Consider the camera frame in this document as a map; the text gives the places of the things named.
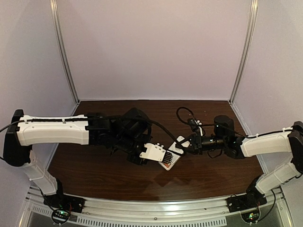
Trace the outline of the white remote control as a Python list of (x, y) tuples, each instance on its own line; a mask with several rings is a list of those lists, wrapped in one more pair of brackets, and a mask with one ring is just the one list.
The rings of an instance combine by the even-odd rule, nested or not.
[[(172, 167), (178, 162), (178, 160), (181, 158), (181, 155), (184, 154), (183, 150), (176, 148), (176, 142), (173, 142), (171, 146), (166, 150), (169, 154), (171, 154), (171, 159), (168, 164), (172, 165)], [(167, 163), (159, 162), (159, 164), (166, 170), (165, 164)]]

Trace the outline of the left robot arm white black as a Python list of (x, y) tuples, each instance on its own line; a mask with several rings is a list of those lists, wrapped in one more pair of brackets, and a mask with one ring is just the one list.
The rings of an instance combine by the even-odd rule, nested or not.
[(64, 197), (62, 183), (38, 161), (33, 145), (71, 143), (104, 146), (127, 153), (128, 160), (142, 165), (157, 160), (150, 143), (152, 123), (140, 110), (133, 108), (124, 115), (85, 114), (73, 117), (33, 117), (16, 110), (6, 130), (3, 160), (23, 168), (46, 198)]

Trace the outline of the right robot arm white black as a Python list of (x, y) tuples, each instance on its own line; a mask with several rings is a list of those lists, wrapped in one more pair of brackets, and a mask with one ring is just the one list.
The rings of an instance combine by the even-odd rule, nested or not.
[(205, 136), (203, 124), (188, 119), (193, 134), (176, 144), (177, 148), (190, 154), (200, 155), (203, 151), (222, 150), (233, 159), (244, 159), (260, 154), (287, 152), (289, 161), (275, 167), (267, 174), (256, 177), (246, 190), (247, 200), (259, 201), (271, 189), (303, 174), (303, 123), (252, 136), (243, 136), (234, 130), (234, 121), (226, 115), (214, 118), (214, 134)]

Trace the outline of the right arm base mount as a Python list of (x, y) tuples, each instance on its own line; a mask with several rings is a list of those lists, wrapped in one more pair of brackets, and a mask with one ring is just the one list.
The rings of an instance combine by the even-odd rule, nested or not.
[(253, 181), (243, 195), (232, 195), (226, 199), (230, 213), (244, 211), (241, 218), (245, 223), (257, 224), (261, 220), (260, 206), (267, 204), (264, 194), (256, 189), (256, 181)]

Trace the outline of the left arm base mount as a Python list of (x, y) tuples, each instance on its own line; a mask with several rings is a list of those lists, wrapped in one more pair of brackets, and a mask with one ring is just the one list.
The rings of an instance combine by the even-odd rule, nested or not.
[(57, 181), (57, 191), (53, 195), (45, 195), (42, 190), (40, 193), (44, 199), (44, 204), (51, 210), (51, 219), (55, 225), (65, 224), (71, 217), (72, 212), (82, 213), (85, 199), (82, 197), (71, 196), (63, 193), (63, 185)]

